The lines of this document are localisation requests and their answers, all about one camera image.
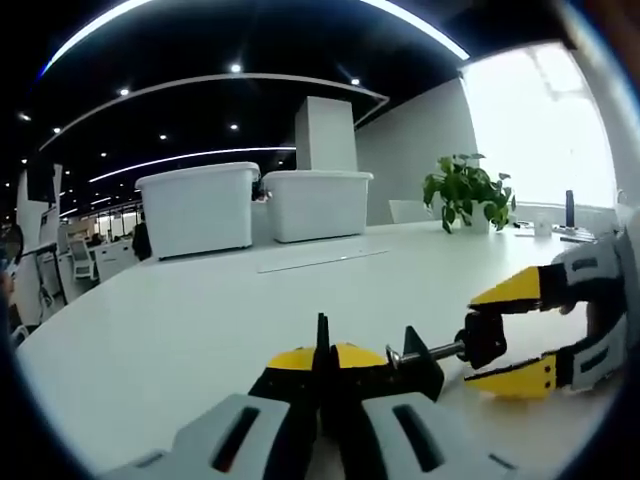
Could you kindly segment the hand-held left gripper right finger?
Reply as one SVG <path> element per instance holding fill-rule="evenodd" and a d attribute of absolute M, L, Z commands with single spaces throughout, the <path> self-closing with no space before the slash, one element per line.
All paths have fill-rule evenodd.
<path fill-rule="evenodd" d="M 322 403 L 325 432 L 347 479 L 514 479 L 519 470 L 484 447 L 438 404 L 439 360 L 464 357 L 461 341 L 429 349 L 408 341 L 385 356 L 335 344 Z"/>

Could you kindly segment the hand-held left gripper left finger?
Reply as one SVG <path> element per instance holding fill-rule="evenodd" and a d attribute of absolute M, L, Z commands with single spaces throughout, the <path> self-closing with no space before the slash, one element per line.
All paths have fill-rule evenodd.
<path fill-rule="evenodd" d="M 317 436 L 321 350 L 276 355 L 247 394 L 231 394 L 106 479 L 303 479 Z"/>

